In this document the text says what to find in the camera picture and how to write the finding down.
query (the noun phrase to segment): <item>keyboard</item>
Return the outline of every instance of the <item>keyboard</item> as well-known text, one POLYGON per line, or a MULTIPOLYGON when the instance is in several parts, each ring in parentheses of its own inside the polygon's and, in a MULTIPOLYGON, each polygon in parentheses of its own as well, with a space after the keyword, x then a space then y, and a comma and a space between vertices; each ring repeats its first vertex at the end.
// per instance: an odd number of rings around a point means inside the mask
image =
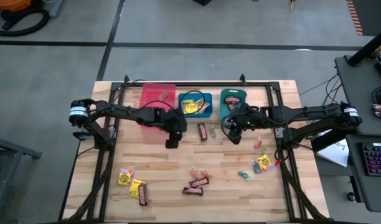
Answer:
POLYGON ((360 142, 359 147, 366 175, 381 177, 381 143, 360 142))

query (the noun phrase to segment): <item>gray floor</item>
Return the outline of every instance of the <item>gray floor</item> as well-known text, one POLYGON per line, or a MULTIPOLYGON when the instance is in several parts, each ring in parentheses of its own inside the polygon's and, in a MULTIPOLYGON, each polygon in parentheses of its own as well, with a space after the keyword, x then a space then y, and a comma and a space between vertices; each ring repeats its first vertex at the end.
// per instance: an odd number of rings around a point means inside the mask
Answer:
MULTIPOLYGON (((0 40, 106 42, 119 1, 65 0, 59 17, 38 33, 0 40)), ((356 34, 346 0, 299 1, 292 13, 282 0, 213 0, 207 7, 191 0, 127 0, 115 42, 361 46, 370 39, 356 34)), ((91 95, 104 50, 0 45, 0 136, 43 151, 39 161, 23 160, 3 220, 58 218, 78 143, 68 108, 91 95)), ((234 80, 244 73, 249 80, 296 80, 301 93, 331 78, 334 58, 345 54, 353 52, 113 47, 103 79, 234 80)), ((321 86, 301 101, 317 105, 325 95, 321 86)), ((343 92, 338 100, 345 100, 343 92)), ((381 213, 346 200, 347 179, 321 181, 332 218, 381 223, 381 213)))

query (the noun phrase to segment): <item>pink plastic container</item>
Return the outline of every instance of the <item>pink plastic container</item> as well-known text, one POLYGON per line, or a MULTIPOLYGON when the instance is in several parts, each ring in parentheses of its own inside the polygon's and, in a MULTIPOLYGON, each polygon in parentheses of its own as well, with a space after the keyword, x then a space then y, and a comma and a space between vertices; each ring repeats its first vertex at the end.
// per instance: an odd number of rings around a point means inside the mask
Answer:
MULTIPOLYGON (((171 105, 173 108, 176 100, 176 86, 172 84, 153 84, 147 83, 143 85, 141 102, 139 103, 139 108, 146 105, 147 103, 161 100, 171 105), (164 92, 167 92, 165 99, 161 100, 160 97, 164 92)), ((171 109, 168 105, 164 103, 154 102, 148 104, 146 107, 160 107, 168 111, 171 109)), ((168 138, 168 133, 161 131, 159 128, 148 128, 141 126, 142 139, 145 143, 160 144, 165 143, 168 138)))

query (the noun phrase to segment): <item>floor mat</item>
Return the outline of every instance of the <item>floor mat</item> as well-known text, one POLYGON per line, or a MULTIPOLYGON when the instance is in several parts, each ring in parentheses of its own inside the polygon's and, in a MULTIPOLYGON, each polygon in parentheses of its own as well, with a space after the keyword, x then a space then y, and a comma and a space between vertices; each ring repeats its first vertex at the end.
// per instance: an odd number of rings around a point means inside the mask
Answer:
POLYGON ((381 0, 347 0, 347 4, 359 35, 381 32, 381 0))

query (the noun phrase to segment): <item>red candy wrapper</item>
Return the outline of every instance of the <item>red candy wrapper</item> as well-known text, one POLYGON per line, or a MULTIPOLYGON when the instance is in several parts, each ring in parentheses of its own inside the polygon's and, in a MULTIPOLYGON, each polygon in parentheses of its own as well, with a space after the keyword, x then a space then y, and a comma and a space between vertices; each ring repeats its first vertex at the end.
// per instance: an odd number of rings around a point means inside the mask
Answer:
POLYGON ((200 180, 195 180, 189 182, 192 188, 199 187, 201 185, 209 184, 209 179, 207 177, 201 178, 200 180))
POLYGON ((205 129, 204 123, 197 124, 197 128, 199 129, 200 139, 202 141, 207 140, 207 131, 205 129))
POLYGON ((139 185, 139 205, 148 206, 148 188, 146 184, 139 185))
POLYGON ((188 187, 184 187, 184 190, 182 190, 182 193, 184 195, 203 196, 203 188, 188 188, 188 187))

